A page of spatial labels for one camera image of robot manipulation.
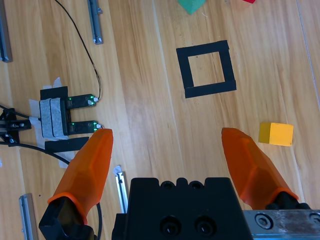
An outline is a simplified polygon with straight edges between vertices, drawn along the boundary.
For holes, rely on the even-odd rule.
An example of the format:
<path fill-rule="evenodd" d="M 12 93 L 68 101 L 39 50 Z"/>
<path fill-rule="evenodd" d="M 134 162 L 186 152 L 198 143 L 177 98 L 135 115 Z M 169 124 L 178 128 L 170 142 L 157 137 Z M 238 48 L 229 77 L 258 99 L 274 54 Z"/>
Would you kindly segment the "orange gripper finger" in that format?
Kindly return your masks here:
<path fill-rule="evenodd" d="M 113 149 L 113 131 L 99 129 L 69 162 L 39 222 L 46 240 L 99 240 L 100 200 Z"/>
<path fill-rule="evenodd" d="M 240 199 L 253 210 L 309 210 L 254 140 L 224 127 L 221 139 L 228 170 Z"/>

